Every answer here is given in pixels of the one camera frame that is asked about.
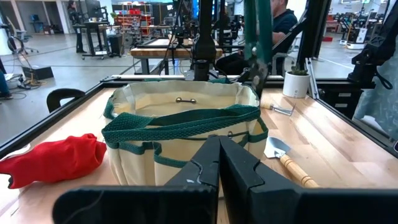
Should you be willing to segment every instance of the canvas tool bag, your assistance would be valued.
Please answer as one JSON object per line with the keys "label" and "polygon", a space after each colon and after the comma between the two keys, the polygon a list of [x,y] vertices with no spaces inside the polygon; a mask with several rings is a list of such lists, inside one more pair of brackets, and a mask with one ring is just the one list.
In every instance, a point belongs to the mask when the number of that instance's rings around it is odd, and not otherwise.
{"label": "canvas tool bag", "polygon": [[259,99],[240,83],[132,83],[108,100],[102,130],[121,185],[164,185],[211,134],[229,136],[260,158],[268,129]]}

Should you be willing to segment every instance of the red fabric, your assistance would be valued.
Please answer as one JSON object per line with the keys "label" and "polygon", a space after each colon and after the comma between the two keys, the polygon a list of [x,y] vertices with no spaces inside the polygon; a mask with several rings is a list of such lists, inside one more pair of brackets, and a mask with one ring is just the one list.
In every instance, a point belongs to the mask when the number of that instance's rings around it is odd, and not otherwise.
{"label": "red fabric", "polygon": [[69,136],[65,140],[44,142],[21,156],[0,162],[0,173],[9,174],[10,189],[24,187],[33,181],[54,183],[76,179],[101,165],[106,145],[94,134]]}

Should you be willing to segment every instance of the green handle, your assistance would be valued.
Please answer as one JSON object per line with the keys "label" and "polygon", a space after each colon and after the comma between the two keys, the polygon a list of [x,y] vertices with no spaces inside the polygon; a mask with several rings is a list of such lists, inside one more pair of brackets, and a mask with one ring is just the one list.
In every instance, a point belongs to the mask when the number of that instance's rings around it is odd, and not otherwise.
{"label": "green handle", "polygon": [[102,134],[105,141],[111,144],[180,139],[252,121],[258,119],[260,113],[258,107],[243,105],[225,109],[191,110],[159,118],[122,113],[102,129]]}

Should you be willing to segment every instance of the wooden table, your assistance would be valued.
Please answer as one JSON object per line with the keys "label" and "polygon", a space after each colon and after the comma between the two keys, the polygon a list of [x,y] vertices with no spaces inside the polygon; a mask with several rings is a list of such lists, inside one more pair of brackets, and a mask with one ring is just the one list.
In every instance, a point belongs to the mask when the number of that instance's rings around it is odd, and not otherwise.
{"label": "wooden table", "polygon": [[[103,109],[114,89],[105,88],[31,142],[65,139],[93,133],[103,140]],[[291,117],[262,110],[262,118],[275,136],[292,146],[289,156],[322,187],[397,188],[398,160],[313,99],[284,97],[281,90],[264,90],[262,100],[296,110]],[[261,159],[286,178],[291,176],[275,159]],[[102,165],[86,177],[9,190],[8,176],[0,175],[0,223],[51,223],[54,201],[65,191],[81,185],[116,185],[106,154]],[[228,223],[220,201],[218,223]]]}
{"label": "wooden table", "polygon": [[[169,39],[157,39],[148,45],[164,45],[168,46],[169,45]],[[184,45],[192,45],[192,41],[188,39],[184,39],[183,41]],[[165,48],[134,48],[130,51],[131,56],[134,58],[138,58],[141,60],[141,68],[142,68],[142,74],[150,74],[150,68],[149,68],[149,62],[148,59],[151,58],[161,58],[163,59],[165,54],[167,52],[167,59],[172,58],[172,51],[169,49],[167,50],[167,47]],[[223,55],[223,50],[222,49],[216,49],[216,58],[220,58]],[[174,58],[176,59],[189,59],[191,58],[191,49],[175,49],[174,50]]]}

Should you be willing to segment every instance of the white pot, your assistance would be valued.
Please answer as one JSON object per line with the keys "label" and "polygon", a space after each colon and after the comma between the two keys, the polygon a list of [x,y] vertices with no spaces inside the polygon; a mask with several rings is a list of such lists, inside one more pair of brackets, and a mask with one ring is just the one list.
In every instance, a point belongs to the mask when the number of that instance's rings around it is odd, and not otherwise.
{"label": "white pot", "polygon": [[310,85],[310,76],[292,75],[285,72],[284,91],[285,96],[304,98]]}

